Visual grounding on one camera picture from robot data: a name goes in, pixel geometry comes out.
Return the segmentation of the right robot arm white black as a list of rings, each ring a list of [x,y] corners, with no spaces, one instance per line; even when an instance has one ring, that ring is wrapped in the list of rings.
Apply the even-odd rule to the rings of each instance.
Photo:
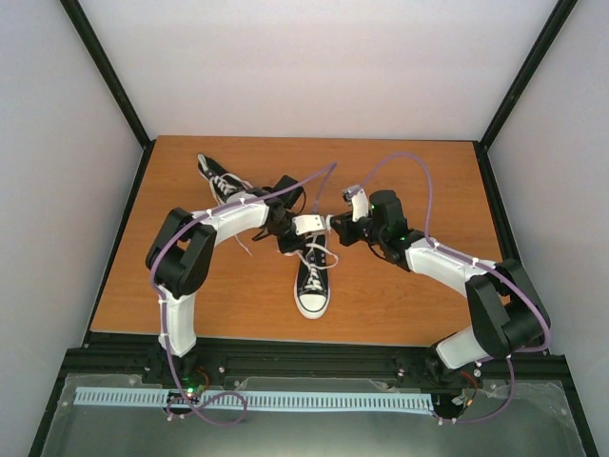
[[[519,261],[468,257],[410,228],[393,190],[367,195],[353,186],[343,198],[350,210],[329,219],[342,245],[365,242],[385,262],[431,278],[466,299],[470,327],[432,346],[430,368],[453,371],[549,339],[549,315]]]

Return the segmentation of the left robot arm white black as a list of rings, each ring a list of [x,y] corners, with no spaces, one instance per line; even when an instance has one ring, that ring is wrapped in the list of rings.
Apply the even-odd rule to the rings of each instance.
[[[215,247],[250,229],[261,232],[256,241],[274,236],[281,253],[302,248],[292,211],[302,184],[285,175],[273,188],[239,193],[213,209],[169,212],[146,257],[149,281],[161,308],[159,343],[168,353],[164,370],[177,383],[191,381],[198,360],[189,352],[196,344],[194,305],[197,290],[207,278]]]

